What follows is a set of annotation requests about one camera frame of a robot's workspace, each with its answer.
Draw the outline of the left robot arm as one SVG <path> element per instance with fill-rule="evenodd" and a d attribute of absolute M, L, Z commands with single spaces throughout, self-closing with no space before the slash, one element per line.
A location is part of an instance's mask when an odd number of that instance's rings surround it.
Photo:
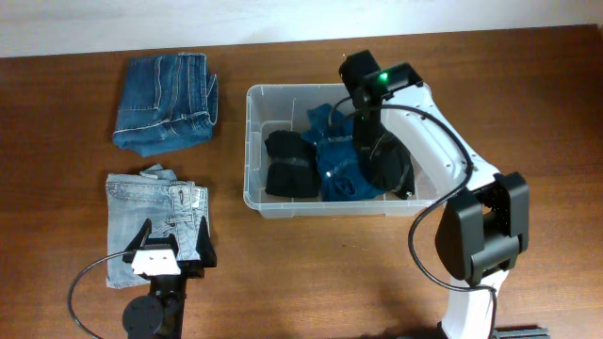
<path fill-rule="evenodd" d="M 122 325 L 129 338 L 180 339 L 182 337 L 187 282 L 204 277 L 217 266 L 206 218 L 197 233 L 196 260 L 177 260 L 176 237 L 151 238 L 152 222 L 147 219 L 125 248 L 123 261 L 133 273 L 150 283 L 146 295 L 131 300 L 122 313 Z"/>

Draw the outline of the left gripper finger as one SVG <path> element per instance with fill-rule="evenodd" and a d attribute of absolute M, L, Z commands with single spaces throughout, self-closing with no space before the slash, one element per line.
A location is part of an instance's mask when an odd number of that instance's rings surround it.
<path fill-rule="evenodd" d="M 199 254 L 199 261 L 202 267 L 216 267 L 217 254 L 212 245 L 207 218 L 202 217 L 199 231 L 197 234 L 196 251 Z"/>
<path fill-rule="evenodd" d="M 146 240 L 152 233 L 152 221 L 146 218 L 139 231 L 127 245 L 125 251 L 127 252 L 126 257 L 134 257 L 138 250 L 141 250 L 145 245 Z"/>

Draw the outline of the clear plastic storage container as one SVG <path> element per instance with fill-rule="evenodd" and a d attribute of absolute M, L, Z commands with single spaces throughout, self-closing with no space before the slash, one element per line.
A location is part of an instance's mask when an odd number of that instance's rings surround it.
<path fill-rule="evenodd" d="M 293 199 L 266 192 L 270 157 L 265 140 L 274 131 L 303 133 L 310 129 L 307 111 L 334 105 L 348 96 L 342 84 L 254 85 L 246 98 L 246 150 L 243 199 L 264 218 L 302 216 L 386 215 L 413 216 L 445 193 L 421 163 L 413 160 L 415 194 L 406 200 L 386 193 L 371 201 L 324 202 L 320 197 Z"/>

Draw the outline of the light blue jeans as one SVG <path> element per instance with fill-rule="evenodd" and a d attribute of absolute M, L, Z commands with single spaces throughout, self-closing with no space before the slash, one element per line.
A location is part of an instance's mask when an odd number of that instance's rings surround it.
<path fill-rule="evenodd" d="M 110 173 L 106 179 L 108 209 L 107 252 L 126 249 L 145 220 L 152 237 L 173 234 L 178 261 L 198 260 L 197 235 L 209 217 L 208 190 L 179 180 L 170 169 L 153 165 L 138 174 Z"/>

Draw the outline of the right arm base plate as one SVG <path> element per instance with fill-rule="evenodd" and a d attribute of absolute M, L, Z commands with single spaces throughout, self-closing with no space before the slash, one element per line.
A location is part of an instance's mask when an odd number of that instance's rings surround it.
<path fill-rule="evenodd" d="M 546 328 L 505 328 L 493 331 L 492 339 L 550 339 Z"/>

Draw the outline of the large black garment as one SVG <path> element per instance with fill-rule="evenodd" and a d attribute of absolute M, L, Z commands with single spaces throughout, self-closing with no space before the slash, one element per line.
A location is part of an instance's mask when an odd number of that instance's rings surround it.
<path fill-rule="evenodd" d="M 401 200 L 414 196 L 415 173 L 410 152 L 390 132 L 384 132 L 368 153 L 370 182 Z"/>

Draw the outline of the dark blue folded jeans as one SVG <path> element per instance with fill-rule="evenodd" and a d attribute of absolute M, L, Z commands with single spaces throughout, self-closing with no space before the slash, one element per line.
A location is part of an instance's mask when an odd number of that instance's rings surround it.
<path fill-rule="evenodd" d="M 203 53 L 130 60 L 112 133 L 113 143 L 147 157 L 179 151 L 213 137 L 219 80 Z"/>

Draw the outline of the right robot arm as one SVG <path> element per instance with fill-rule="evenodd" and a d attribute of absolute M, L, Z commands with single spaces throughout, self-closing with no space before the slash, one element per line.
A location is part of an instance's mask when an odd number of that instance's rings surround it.
<path fill-rule="evenodd" d="M 400 164 L 404 185 L 416 162 L 439 197 L 424 208 L 408 233 L 418 269 L 449 292 L 438 324 L 441 338 L 518 338 L 534 330 L 496 328 L 499 289 L 529 244 L 530 191 L 518 172 L 501 173 L 479 156 L 439 110 L 432 90 L 408 63 L 381 68 L 364 50 L 348 56 L 338 70 L 350 95 L 356 150 L 371 170 L 370 181 L 391 189 L 384 178 Z M 435 247 L 450 280 L 435 277 L 415 249 L 419 223 L 444 209 Z"/>

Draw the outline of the small black garment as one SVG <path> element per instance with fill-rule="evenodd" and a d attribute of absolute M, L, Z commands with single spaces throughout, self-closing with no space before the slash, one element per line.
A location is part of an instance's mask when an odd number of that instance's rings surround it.
<path fill-rule="evenodd" d="M 316 148 L 298 132 L 277 130 L 265 146 L 270 164 L 266 192 L 272 196 L 310 199 L 318 196 Z"/>

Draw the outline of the blue garment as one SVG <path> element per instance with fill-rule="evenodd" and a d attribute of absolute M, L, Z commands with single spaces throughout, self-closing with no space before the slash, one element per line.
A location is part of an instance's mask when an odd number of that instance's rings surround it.
<path fill-rule="evenodd" d="M 353 145 L 353 121 L 323 104 L 307 111 L 310 128 L 302 138 L 316 150 L 320 194 L 324 202 L 374 200 L 384 191 L 364 175 L 365 166 Z"/>

